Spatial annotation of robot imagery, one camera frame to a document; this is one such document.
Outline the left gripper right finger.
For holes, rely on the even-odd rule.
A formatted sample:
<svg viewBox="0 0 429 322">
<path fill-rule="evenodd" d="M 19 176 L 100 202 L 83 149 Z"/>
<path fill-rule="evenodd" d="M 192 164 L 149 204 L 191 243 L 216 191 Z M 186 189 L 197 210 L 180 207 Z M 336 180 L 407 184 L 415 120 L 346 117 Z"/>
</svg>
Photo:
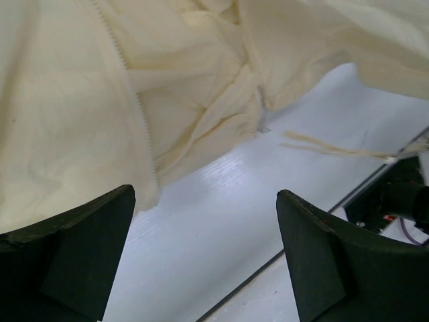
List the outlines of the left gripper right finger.
<svg viewBox="0 0 429 322">
<path fill-rule="evenodd" d="M 276 210 L 301 321 L 427 321 L 428 249 L 364 230 L 288 190 Z"/>
</svg>

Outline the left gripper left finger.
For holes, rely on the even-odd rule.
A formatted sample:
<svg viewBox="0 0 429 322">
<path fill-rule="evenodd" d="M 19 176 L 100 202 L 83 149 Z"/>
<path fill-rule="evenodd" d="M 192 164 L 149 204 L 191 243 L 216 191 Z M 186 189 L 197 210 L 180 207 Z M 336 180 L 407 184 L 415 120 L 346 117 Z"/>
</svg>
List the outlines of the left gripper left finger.
<svg viewBox="0 0 429 322">
<path fill-rule="evenodd" d="M 102 321 L 134 209 L 123 185 L 1 234 L 1 320 Z"/>
</svg>

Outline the cream fabric jacket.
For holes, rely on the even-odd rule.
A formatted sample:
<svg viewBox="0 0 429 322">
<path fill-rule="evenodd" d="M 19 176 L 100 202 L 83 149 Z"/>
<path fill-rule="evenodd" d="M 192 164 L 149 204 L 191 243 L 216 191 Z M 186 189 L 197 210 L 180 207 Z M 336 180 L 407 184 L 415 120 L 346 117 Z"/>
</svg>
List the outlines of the cream fabric jacket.
<svg viewBox="0 0 429 322">
<path fill-rule="evenodd" d="M 427 1 L 2 1 L 1 231 L 136 211 L 339 65 L 428 98 Z"/>
</svg>

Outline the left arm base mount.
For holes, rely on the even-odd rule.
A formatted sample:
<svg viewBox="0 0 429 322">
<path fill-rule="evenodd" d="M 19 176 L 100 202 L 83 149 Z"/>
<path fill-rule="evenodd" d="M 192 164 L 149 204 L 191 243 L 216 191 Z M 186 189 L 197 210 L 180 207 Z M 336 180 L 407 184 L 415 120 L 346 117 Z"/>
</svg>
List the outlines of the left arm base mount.
<svg viewBox="0 0 429 322">
<path fill-rule="evenodd" d="M 397 161 L 378 168 L 329 212 L 376 234 L 398 225 L 408 242 L 428 247 L 428 240 L 418 241 L 406 226 L 428 236 L 428 180 L 420 152 L 411 152 L 413 144 L 428 147 L 428 129 L 419 133 L 401 150 Z"/>
</svg>

